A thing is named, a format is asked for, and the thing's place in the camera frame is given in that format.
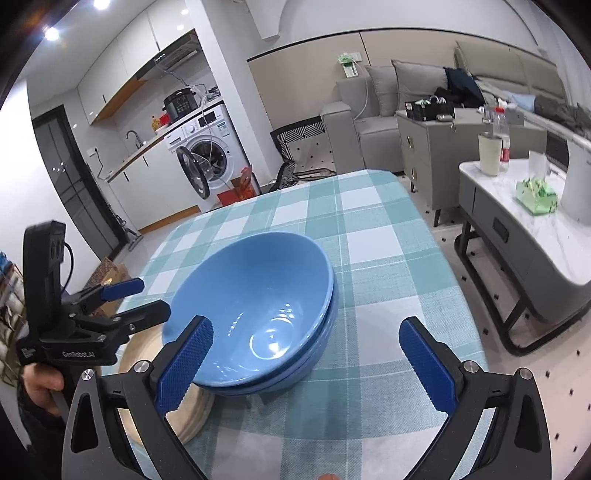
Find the person's left hand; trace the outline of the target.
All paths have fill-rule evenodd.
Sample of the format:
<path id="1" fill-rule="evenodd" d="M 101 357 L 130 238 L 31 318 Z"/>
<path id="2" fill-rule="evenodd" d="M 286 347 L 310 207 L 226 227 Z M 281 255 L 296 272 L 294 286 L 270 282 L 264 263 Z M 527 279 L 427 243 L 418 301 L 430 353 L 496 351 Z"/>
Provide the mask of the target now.
<path id="1" fill-rule="evenodd" d="M 64 379 L 58 370 L 38 363 L 26 365 L 22 371 L 22 382 L 29 399 L 36 406 L 54 417 L 60 415 L 53 399 L 53 393 L 64 388 Z"/>

